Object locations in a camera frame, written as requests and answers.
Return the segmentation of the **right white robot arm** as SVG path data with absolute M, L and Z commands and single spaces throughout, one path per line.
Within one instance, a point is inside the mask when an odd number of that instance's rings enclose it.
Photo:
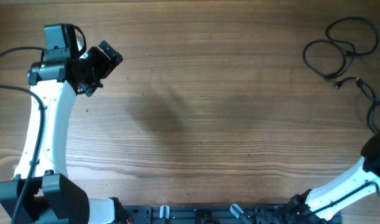
M 285 223 L 328 223 L 341 209 L 376 193 L 380 197 L 380 133 L 366 142 L 359 161 L 333 181 L 297 195 L 287 204 Z

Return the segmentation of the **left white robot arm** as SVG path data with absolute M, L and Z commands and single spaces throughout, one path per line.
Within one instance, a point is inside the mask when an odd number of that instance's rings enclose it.
M 67 174 L 70 114 L 123 60 L 107 42 L 87 47 L 73 24 L 45 26 L 46 46 L 27 74 L 31 111 L 24 151 L 12 180 L 0 182 L 0 204 L 13 223 L 131 223 L 115 198 L 91 199 Z

